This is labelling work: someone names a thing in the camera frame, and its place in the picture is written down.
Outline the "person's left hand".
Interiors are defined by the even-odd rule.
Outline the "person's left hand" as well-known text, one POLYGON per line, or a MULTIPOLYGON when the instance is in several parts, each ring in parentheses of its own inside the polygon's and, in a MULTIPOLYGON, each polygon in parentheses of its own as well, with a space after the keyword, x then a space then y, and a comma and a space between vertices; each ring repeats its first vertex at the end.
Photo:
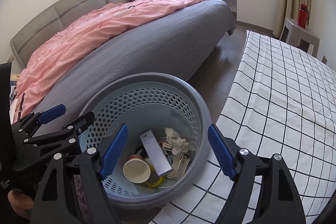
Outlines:
POLYGON ((31 218, 31 210, 33 209, 34 201, 31 197, 25 195, 21 191, 11 190, 8 195, 8 200, 13 210, 24 219, 31 218))

